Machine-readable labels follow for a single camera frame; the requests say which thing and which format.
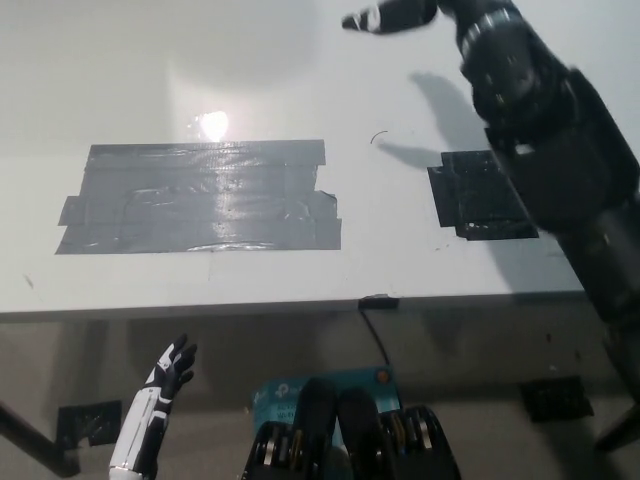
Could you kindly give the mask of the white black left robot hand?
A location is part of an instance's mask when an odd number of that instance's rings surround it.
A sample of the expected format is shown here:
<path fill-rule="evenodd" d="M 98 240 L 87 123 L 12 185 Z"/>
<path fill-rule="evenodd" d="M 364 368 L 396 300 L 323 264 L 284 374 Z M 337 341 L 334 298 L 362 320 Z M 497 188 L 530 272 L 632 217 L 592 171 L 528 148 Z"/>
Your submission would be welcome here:
<path fill-rule="evenodd" d="M 194 376 L 196 351 L 183 334 L 159 357 L 123 422 L 109 463 L 110 480 L 156 477 L 173 403 Z"/>

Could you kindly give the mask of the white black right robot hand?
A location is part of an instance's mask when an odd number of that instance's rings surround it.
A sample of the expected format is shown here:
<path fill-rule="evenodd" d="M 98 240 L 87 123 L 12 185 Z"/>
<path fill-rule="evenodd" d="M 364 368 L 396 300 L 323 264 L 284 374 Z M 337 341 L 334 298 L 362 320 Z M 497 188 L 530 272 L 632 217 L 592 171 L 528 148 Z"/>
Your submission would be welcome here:
<path fill-rule="evenodd" d="M 503 4 L 503 1 L 382 1 L 345 16 L 342 28 L 389 35 L 426 26 L 439 12 L 456 23 L 470 26 L 482 14 L 496 10 Z"/>

